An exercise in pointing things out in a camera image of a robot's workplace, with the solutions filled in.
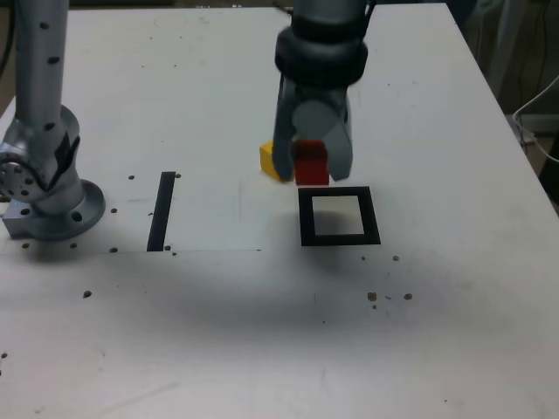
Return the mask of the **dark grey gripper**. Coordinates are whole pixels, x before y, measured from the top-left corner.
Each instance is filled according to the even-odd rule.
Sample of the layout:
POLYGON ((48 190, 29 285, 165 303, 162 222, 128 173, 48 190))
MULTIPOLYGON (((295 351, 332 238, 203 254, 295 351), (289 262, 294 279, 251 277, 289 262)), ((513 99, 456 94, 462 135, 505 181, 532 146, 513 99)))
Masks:
POLYGON ((285 182, 293 178, 294 136, 296 141, 318 141, 325 148, 328 172, 335 182, 349 178, 352 137, 347 90, 298 86, 281 76, 273 131, 273 165, 285 182))

